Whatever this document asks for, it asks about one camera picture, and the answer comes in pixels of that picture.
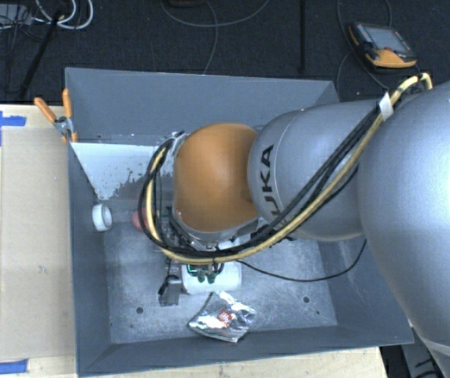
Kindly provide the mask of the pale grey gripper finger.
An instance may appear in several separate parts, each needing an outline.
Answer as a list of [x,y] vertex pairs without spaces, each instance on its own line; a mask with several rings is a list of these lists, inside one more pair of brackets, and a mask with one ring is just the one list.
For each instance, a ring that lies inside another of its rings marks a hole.
[[160,306],[177,306],[180,293],[181,278],[173,274],[166,276],[158,291]]

